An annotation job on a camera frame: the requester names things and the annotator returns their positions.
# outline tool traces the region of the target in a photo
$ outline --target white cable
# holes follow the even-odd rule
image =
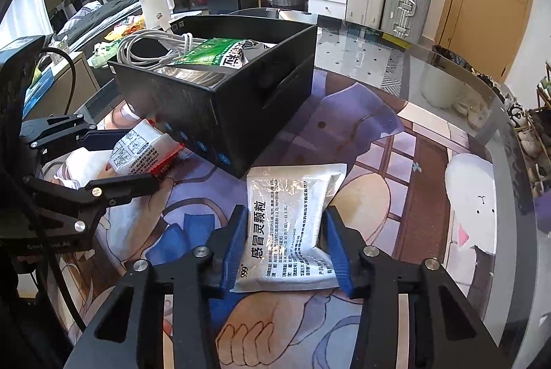
[[[159,41],[159,43],[168,49],[168,52],[164,56],[153,58],[144,58],[133,54],[132,46],[136,41],[142,38],[151,38]],[[193,35],[190,33],[174,35],[173,33],[164,32],[162,30],[139,30],[122,39],[118,47],[117,60],[119,63],[154,71],[173,63],[179,57],[187,54],[191,49],[204,41],[205,40],[200,40],[198,38],[194,39]]]

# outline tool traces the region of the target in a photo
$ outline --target blue circular logo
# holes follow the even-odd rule
[[[222,153],[218,154],[218,159],[221,160],[226,165],[231,164],[231,161],[229,160],[229,158],[226,155],[222,154]]]

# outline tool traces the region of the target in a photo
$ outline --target white curtain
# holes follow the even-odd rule
[[[13,0],[0,23],[0,48],[20,37],[50,33],[44,0]]]

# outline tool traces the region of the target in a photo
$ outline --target wooden door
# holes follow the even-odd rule
[[[502,82],[524,36],[531,6],[532,0],[451,0],[436,42]]]

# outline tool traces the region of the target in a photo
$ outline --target electric kettle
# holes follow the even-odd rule
[[[142,13],[147,29],[161,27],[168,30],[170,27],[171,13],[174,8],[174,0],[139,0],[142,5]]]

